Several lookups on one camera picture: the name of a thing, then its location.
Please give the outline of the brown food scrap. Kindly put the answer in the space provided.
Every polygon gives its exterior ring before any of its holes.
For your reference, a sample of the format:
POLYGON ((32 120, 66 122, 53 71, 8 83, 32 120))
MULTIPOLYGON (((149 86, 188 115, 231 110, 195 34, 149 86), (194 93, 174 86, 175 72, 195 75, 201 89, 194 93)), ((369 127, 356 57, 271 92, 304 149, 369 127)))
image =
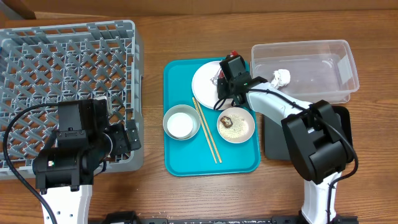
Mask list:
POLYGON ((233 125, 232 119, 231 119, 230 117, 227 117, 227 116, 223 116, 223 117, 220 119, 220 122, 223 124, 223 126, 224 126, 225 128, 230 128, 230 127, 232 127, 232 125, 233 125))

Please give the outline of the white tissue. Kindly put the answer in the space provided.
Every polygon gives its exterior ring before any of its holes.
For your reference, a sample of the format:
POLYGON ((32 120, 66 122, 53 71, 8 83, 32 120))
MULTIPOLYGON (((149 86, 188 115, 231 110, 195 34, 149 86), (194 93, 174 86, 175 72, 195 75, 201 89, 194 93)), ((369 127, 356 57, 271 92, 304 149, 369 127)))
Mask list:
POLYGON ((287 69, 278 69, 273 72, 274 78, 271 81, 271 86, 275 89, 286 86, 290 83, 290 72, 287 69))

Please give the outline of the pink bowl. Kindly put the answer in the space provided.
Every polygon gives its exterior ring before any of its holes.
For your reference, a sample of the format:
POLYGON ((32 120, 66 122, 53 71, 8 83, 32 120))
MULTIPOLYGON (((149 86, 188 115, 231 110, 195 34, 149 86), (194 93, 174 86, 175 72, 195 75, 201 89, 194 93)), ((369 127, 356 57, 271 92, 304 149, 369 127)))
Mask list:
POLYGON ((255 128, 253 115, 243 108, 228 108, 219 115, 217 120, 217 130, 220 136, 234 144, 249 140, 254 134, 255 128))

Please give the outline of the white paper cup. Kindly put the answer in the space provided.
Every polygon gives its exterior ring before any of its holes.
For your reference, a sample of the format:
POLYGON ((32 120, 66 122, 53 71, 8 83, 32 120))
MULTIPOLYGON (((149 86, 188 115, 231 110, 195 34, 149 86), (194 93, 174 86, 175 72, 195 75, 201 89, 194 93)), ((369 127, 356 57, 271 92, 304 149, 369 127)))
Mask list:
POLYGON ((193 120, 186 113, 174 113, 167 121, 167 129, 174 138, 185 139, 193 129, 193 120))

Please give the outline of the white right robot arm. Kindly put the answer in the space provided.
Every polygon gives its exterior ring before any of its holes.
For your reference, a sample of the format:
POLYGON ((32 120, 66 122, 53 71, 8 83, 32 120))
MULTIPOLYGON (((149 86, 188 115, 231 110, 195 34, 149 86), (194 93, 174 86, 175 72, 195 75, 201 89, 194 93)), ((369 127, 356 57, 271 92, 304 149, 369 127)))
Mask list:
POLYGON ((292 98, 248 72, 219 72, 216 78, 215 110, 231 99, 233 106, 261 113, 280 126, 290 160, 304 179, 300 222, 341 223, 335 212, 337 183, 354 175, 359 166, 348 110, 325 100, 292 98))

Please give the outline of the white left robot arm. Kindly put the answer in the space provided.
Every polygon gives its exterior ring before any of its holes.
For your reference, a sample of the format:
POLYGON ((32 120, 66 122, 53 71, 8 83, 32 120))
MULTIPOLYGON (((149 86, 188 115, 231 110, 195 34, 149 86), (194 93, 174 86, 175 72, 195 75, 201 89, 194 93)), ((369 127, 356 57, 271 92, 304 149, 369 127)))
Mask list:
POLYGON ((96 175, 107 169, 107 159, 141 147, 136 122, 105 124, 88 129, 68 128, 55 133, 56 147, 47 144, 33 161, 36 187, 58 223, 88 223, 96 175))

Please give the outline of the red snack wrapper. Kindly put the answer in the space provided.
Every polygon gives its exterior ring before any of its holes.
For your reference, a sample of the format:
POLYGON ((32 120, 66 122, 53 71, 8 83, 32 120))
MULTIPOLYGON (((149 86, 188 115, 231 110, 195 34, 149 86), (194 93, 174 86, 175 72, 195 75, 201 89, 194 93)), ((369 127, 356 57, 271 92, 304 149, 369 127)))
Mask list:
POLYGON ((238 53, 235 50, 231 51, 231 53, 230 53, 231 57, 234 57, 234 56, 237 56, 237 55, 238 55, 238 53))

